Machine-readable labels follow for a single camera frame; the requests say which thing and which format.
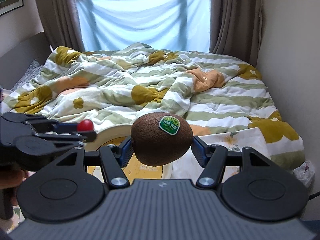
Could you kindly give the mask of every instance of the sun graphic on sticker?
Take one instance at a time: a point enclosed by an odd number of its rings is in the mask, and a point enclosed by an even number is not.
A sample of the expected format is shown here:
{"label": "sun graphic on sticker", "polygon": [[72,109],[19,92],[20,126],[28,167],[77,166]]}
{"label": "sun graphic on sticker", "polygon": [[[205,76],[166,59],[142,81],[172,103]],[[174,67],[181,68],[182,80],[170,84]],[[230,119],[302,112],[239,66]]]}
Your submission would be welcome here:
{"label": "sun graphic on sticker", "polygon": [[164,118],[166,121],[169,121],[169,122],[172,122],[173,124],[175,124],[176,126],[180,126],[180,122],[177,118],[175,117],[171,117],[171,116],[168,116],[166,118]]}

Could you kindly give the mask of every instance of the plastic bag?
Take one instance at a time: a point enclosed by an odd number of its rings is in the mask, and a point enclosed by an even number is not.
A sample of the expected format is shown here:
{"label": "plastic bag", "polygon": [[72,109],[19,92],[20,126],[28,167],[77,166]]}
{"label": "plastic bag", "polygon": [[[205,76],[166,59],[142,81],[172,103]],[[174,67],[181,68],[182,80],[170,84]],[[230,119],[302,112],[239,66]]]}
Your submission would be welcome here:
{"label": "plastic bag", "polygon": [[311,161],[306,160],[300,167],[294,169],[293,175],[300,180],[307,188],[310,187],[312,178],[315,175],[315,168]]}

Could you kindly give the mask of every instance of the blue sheet covering window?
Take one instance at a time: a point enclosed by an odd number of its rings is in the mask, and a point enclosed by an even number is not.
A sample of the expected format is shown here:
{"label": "blue sheet covering window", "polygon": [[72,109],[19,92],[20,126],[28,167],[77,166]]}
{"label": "blue sheet covering window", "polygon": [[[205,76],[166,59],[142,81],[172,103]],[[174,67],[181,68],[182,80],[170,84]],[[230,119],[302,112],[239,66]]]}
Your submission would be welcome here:
{"label": "blue sheet covering window", "polygon": [[76,0],[87,51],[134,42],[155,49],[209,51],[210,0]]}

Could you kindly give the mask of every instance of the fruit sticker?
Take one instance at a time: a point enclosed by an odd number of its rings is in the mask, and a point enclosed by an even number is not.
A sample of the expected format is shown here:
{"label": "fruit sticker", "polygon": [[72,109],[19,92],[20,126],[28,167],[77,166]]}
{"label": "fruit sticker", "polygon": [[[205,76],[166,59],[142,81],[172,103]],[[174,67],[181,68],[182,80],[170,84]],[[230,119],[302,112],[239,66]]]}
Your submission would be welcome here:
{"label": "fruit sticker", "polygon": [[179,128],[180,128],[180,122],[177,118],[166,115],[161,118],[159,122],[159,127],[161,130],[165,131],[166,133],[170,135],[177,134]]}

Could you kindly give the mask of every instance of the white cloth with floral print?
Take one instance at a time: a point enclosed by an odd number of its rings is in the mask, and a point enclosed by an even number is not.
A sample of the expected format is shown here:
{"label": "white cloth with floral print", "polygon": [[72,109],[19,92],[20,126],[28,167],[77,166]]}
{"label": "white cloth with floral print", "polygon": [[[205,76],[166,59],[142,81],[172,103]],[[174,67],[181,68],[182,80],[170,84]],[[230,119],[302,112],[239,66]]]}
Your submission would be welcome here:
{"label": "white cloth with floral print", "polygon": [[[200,136],[206,144],[219,144],[231,151],[241,152],[245,146],[250,146],[270,159],[266,141],[258,127],[241,130],[239,132],[227,132]],[[203,168],[199,166],[191,148],[178,160],[173,162],[172,179],[192,179],[196,183]],[[238,167],[226,167],[222,182],[239,172]]]}

